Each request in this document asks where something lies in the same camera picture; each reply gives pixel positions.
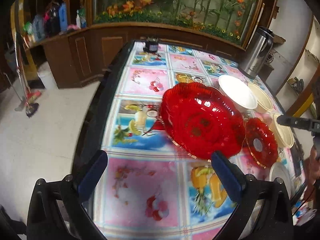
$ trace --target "hand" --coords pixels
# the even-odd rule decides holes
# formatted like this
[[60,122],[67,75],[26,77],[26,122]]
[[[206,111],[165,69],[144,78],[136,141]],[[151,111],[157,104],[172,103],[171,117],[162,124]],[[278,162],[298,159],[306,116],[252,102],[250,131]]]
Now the hand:
[[316,160],[317,151],[315,146],[310,151],[309,162],[309,181],[313,185],[320,178],[320,162]]

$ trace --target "red plate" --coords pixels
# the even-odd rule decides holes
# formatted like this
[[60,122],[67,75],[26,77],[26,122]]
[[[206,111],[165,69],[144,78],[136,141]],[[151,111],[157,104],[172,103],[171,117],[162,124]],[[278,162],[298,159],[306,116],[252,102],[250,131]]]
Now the red plate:
[[242,115],[233,102],[216,88],[197,82],[167,90],[160,117],[175,143],[205,160],[216,150],[228,158],[239,153],[245,138]]
[[259,118],[251,118],[245,130],[247,145],[257,164],[271,168],[278,158],[278,144],[269,127]]

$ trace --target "cable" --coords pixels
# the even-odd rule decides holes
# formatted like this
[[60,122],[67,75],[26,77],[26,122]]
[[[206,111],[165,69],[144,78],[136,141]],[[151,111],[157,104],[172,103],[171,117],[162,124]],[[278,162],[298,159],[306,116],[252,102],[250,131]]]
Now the cable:
[[296,212],[305,204],[305,202],[307,202],[307,200],[311,197],[311,195],[313,194],[313,192],[315,191],[315,187],[313,187],[312,192],[310,193],[310,195],[306,198],[306,200],[298,207],[298,209],[293,213],[292,216],[294,216],[296,214]]

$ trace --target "red glass bowl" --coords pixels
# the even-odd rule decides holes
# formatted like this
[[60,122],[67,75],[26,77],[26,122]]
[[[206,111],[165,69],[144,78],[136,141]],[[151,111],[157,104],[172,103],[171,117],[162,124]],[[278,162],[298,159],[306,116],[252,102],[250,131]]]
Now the red glass bowl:
[[245,130],[249,151],[257,164],[271,168],[278,158],[278,144],[273,132],[259,118],[250,118]]
[[220,150],[229,158],[240,152],[245,139],[242,115],[231,99],[197,82],[167,90],[160,118],[168,136],[192,157],[208,160]]

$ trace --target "green grass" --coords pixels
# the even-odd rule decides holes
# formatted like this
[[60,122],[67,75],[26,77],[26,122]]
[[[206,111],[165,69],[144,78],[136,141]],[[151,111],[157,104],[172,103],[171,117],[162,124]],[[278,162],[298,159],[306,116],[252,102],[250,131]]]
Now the green grass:
[[114,17],[104,12],[97,16],[94,20],[95,24],[98,23],[114,23],[114,22],[150,22],[150,23],[162,23],[175,26],[181,26],[185,28],[198,29],[201,32],[209,33],[211,35],[223,38],[227,41],[231,41],[235,44],[241,45],[240,40],[236,38],[233,33],[225,32],[219,28],[214,28],[212,25],[196,24],[191,19],[184,19],[182,17],[177,18],[165,18],[161,13],[154,13],[152,11],[143,10],[140,12],[132,12],[131,14],[116,14]]

